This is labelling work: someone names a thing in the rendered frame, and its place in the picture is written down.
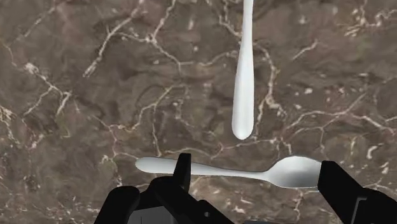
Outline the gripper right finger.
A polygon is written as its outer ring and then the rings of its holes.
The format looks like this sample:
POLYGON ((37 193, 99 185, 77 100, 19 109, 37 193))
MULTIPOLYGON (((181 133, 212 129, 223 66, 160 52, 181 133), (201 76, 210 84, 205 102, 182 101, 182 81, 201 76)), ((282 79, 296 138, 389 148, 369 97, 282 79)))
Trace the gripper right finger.
POLYGON ((334 161, 321 162, 317 189, 343 224, 397 224, 397 201, 361 186, 334 161))

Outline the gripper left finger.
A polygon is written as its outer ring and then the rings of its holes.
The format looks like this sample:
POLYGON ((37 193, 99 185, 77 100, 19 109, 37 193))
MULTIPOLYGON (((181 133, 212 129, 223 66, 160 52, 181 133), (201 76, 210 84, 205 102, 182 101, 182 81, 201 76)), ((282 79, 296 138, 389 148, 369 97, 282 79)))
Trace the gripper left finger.
POLYGON ((171 176, 151 181, 140 192, 134 186, 112 189, 94 224, 233 224, 206 200, 189 193, 191 155, 179 155, 171 176))

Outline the white spoon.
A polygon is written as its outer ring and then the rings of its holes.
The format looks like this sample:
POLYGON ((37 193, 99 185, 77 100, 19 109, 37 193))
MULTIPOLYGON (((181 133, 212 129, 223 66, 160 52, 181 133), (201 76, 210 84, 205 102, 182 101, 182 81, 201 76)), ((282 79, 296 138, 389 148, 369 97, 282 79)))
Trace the white spoon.
MULTIPOLYGON (((135 166, 152 174, 172 174, 177 160, 160 157, 143 157, 135 166)), ((290 156, 278 160, 263 172, 224 169, 205 164, 190 163, 191 174, 196 176, 226 176, 266 181, 281 188, 315 188, 319 179, 321 162, 302 156, 290 156)))

